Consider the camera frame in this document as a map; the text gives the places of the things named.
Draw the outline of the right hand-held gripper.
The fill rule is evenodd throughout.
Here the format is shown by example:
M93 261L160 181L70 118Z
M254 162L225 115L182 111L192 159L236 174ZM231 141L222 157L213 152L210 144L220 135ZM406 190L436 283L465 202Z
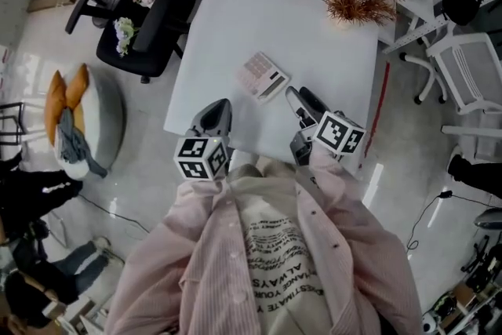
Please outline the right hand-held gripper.
M309 163L313 143L319 143L335 155L356 152L366 134L365 129L342 112L329 112L328 107L305 86L300 91L288 86L285 95L300 126L306 126L295 134L289 145L298 166Z

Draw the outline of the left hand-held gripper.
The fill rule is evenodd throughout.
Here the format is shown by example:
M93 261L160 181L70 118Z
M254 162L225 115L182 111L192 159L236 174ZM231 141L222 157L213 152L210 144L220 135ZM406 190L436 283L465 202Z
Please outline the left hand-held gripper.
M176 143L173 161L185 180L214 181L222 177L230 161L228 150L232 124L229 99L220 99L200 111Z

